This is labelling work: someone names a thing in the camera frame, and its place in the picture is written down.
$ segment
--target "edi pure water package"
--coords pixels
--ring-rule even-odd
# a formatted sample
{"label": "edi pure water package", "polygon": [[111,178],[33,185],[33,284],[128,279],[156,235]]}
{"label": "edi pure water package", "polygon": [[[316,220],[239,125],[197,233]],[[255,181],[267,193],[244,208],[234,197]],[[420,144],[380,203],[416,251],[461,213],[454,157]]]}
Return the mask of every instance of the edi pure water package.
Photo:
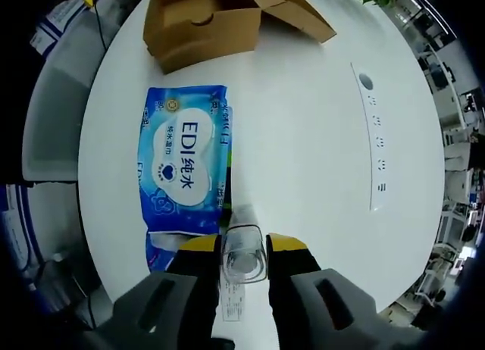
{"label": "edi pure water package", "polygon": [[226,90],[149,89],[138,146],[148,234],[219,233],[232,130]]}

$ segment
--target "brown cardboard box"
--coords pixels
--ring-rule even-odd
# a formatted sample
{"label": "brown cardboard box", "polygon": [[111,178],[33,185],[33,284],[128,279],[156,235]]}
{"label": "brown cardboard box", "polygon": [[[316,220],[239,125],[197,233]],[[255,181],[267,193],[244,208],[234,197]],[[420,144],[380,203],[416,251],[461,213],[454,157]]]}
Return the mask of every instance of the brown cardboard box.
{"label": "brown cardboard box", "polygon": [[335,31],[305,0],[150,0],[143,39],[169,73],[211,58],[251,51],[261,11],[319,42]]}

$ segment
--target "white round table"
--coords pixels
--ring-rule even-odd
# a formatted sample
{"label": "white round table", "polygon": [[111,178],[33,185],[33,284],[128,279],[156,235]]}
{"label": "white round table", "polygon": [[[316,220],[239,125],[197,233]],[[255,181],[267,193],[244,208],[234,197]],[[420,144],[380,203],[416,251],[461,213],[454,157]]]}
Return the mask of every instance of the white round table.
{"label": "white round table", "polygon": [[[433,98],[388,17],[357,0],[308,0],[337,35],[318,45],[264,20],[253,52],[164,76],[146,50],[143,0],[112,42],[89,96],[79,195],[99,276],[116,300],[149,274],[137,179],[143,106],[151,86],[223,84],[234,111],[233,204],[251,203],[263,234],[295,236],[381,311],[422,273],[443,201],[444,158]],[[371,149],[351,63],[373,77],[386,124],[387,187],[371,210]],[[240,323],[214,334],[238,348],[277,348],[268,281],[246,286]]]}

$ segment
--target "black cable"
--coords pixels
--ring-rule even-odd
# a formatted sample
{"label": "black cable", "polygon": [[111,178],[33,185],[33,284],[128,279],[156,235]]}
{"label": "black cable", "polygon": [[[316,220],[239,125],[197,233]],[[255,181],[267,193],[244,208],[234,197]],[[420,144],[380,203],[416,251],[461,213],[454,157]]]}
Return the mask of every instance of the black cable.
{"label": "black cable", "polygon": [[91,294],[88,295],[88,312],[89,312],[89,317],[91,318],[91,327],[93,330],[96,330],[96,321],[94,319],[94,314],[92,312],[92,306],[91,306]]}
{"label": "black cable", "polygon": [[101,43],[103,44],[103,48],[105,49],[105,52],[107,52],[108,47],[106,47],[105,37],[103,37],[103,30],[101,28],[101,20],[99,19],[97,0],[92,0],[92,5],[94,6],[94,12],[96,13],[96,20],[98,21],[98,29],[99,29],[99,36],[101,37]]}

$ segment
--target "table surface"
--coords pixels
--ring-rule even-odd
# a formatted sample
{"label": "table surface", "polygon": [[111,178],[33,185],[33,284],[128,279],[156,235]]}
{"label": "table surface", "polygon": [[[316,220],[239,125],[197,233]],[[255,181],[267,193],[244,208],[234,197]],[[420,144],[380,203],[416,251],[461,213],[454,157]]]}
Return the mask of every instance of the table surface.
{"label": "table surface", "polygon": [[[381,311],[423,272],[440,222],[444,158],[425,77],[388,17],[357,0],[308,0],[337,31],[323,45],[264,20],[254,52],[164,76],[142,40],[148,0],[111,44],[80,139],[79,195],[92,258],[111,300],[148,275],[137,179],[151,86],[224,84],[234,109],[233,203],[251,203],[263,234],[295,236],[322,268],[371,294]],[[374,79],[388,147],[385,205],[370,210],[371,150],[351,63]],[[246,286],[242,323],[214,334],[277,348],[268,281]]]}

